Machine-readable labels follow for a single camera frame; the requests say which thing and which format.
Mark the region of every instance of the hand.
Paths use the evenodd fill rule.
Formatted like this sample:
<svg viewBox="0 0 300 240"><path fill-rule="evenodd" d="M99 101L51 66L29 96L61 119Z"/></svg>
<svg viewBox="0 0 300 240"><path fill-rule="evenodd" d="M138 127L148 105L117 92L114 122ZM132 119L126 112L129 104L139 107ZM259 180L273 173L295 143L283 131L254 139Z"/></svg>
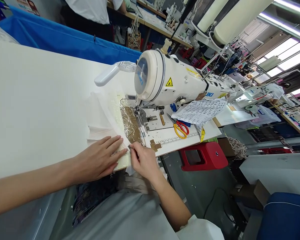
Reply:
<svg viewBox="0 0 300 240"><path fill-rule="evenodd" d="M113 172L117 161L128 150L123 149L111 156L123 142L121 136L105 137L90 145L83 152L70 159L72 165L72 184L86 183L98 180Z"/></svg>
<svg viewBox="0 0 300 240"><path fill-rule="evenodd" d="M162 175L156 161L156 154L151 148L143 147L140 143L130 144L131 147L131 163L133 169L150 182Z"/></svg>

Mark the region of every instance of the plastic storage box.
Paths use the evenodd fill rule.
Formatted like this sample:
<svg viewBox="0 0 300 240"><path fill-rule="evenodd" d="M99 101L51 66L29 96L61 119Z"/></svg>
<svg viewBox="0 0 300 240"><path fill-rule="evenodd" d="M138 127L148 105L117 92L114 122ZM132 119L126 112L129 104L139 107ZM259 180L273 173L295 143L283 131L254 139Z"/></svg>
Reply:
<svg viewBox="0 0 300 240"><path fill-rule="evenodd" d="M235 123L234 125L237 128L241 129L249 129L249 128L255 128L260 127L263 124L272 123L272 122L281 122L281 119L278 118L278 116L271 111L269 108L266 108L262 105L258 106L258 117L256 119Z"/></svg>

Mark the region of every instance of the scissors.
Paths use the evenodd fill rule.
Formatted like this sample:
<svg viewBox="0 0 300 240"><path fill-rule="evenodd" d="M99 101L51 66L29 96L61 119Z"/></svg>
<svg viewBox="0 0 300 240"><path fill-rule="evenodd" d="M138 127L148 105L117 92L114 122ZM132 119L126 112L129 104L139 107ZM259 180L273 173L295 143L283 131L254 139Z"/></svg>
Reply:
<svg viewBox="0 0 300 240"><path fill-rule="evenodd" d="M177 136L181 139L186 139L187 136L189 135L189 128L186 125L184 125L182 122L179 122L178 120L173 119L169 114L167 114L167 115L173 122L173 128L174 128L174 131L176 132Z"/></svg>

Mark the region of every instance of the juki logo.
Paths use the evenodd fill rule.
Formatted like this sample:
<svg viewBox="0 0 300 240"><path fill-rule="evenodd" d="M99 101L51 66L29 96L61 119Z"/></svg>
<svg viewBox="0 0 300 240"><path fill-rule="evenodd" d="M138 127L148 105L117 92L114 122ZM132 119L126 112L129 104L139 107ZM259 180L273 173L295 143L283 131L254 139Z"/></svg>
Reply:
<svg viewBox="0 0 300 240"><path fill-rule="evenodd" d="M137 74L138 74L139 81L140 81L141 85L143 85L143 81L142 81L142 78L141 78L141 74L140 74L140 72L138 71L138 72L137 72Z"/></svg>

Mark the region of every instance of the white shirt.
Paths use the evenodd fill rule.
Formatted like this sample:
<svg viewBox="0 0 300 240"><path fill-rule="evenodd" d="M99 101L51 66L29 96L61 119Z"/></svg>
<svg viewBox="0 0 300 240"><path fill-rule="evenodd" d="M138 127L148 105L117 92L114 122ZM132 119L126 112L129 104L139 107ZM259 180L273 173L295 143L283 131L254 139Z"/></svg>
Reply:
<svg viewBox="0 0 300 240"><path fill-rule="evenodd" d="M109 24L107 0L66 0L69 7L80 16L100 24ZM123 0L112 0L118 10Z"/></svg>
<svg viewBox="0 0 300 240"><path fill-rule="evenodd" d="M273 99L280 99L282 97L282 95L284 94L283 88L274 83L267 84L265 86L262 86L261 88L267 89L268 92L272 91L272 93L270 93L270 95Z"/></svg>

